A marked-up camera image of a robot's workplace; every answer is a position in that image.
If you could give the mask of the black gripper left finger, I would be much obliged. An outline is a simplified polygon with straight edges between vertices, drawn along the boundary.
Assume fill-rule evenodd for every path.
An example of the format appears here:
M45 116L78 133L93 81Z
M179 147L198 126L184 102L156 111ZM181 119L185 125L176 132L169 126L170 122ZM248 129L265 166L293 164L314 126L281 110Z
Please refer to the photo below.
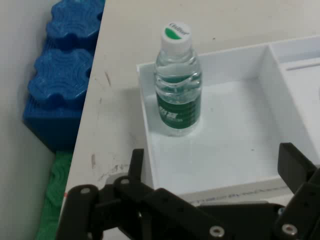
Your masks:
M203 210L141 181L144 150L134 149L128 173L98 189L78 185L68 193L58 240L101 240L118 228L131 240L231 240L230 227Z

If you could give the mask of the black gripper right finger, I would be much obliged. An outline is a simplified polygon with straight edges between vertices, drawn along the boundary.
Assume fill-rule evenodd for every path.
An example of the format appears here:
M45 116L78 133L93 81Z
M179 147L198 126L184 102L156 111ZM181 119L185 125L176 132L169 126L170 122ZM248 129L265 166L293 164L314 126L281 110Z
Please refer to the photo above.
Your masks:
M275 221L278 240L318 240L320 238L320 169L292 143L281 143L278 173L293 197Z

